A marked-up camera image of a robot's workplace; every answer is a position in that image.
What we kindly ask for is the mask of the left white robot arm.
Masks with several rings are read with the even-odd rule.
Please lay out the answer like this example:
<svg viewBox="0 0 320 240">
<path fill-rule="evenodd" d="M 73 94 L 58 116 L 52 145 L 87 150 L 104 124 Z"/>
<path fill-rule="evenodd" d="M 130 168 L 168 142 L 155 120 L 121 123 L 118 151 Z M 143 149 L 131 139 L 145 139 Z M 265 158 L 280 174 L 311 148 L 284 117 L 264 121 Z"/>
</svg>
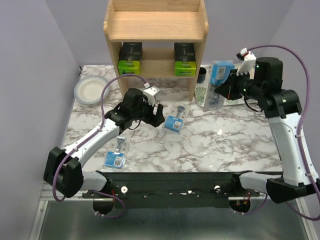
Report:
<svg viewBox="0 0 320 240">
<path fill-rule="evenodd" d="M 71 198 L 79 191 L 94 191 L 104 198 L 110 194 L 108 178 L 99 171 L 83 172 L 86 162 L 106 143 L 129 129 L 134 121 L 153 127 L 161 125 L 163 105 L 155 104 L 160 89 L 129 88 L 122 102 L 103 115 L 102 121 L 75 143 L 60 149 L 54 147 L 48 154 L 43 180 L 54 192 Z"/>
</svg>

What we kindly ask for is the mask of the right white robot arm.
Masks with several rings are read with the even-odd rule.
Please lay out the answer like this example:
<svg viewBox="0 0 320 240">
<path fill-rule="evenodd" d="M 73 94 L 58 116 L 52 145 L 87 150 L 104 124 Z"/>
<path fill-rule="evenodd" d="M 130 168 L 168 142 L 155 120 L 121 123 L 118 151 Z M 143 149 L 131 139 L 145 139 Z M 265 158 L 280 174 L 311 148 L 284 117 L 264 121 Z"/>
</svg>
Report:
<svg viewBox="0 0 320 240">
<path fill-rule="evenodd" d="M 230 191 L 241 196 L 247 190 L 269 195 L 276 204 L 315 194 L 320 190 L 316 172 L 301 121 L 303 110 L 298 94 L 285 90 L 283 62 L 276 57 L 244 60 L 233 69 L 215 93 L 228 100 L 252 99 L 264 112 L 280 160 L 282 175 L 266 175 L 254 171 L 238 174 L 230 183 Z"/>
</svg>

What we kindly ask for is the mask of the black green razor box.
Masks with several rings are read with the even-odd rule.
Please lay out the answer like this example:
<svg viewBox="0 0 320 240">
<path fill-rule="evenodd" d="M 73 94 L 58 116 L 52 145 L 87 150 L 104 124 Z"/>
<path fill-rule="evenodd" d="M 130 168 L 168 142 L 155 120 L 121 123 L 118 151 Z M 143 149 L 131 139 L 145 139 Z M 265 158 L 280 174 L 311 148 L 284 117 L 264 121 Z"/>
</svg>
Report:
<svg viewBox="0 0 320 240">
<path fill-rule="evenodd" d="M 174 75 L 176 77 L 194 77 L 196 69 L 194 44 L 191 42 L 175 42 Z"/>
<path fill-rule="evenodd" d="M 119 74 L 140 75 L 142 53 L 142 42 L 123 42 L 117 66 Z"/>
</svg>

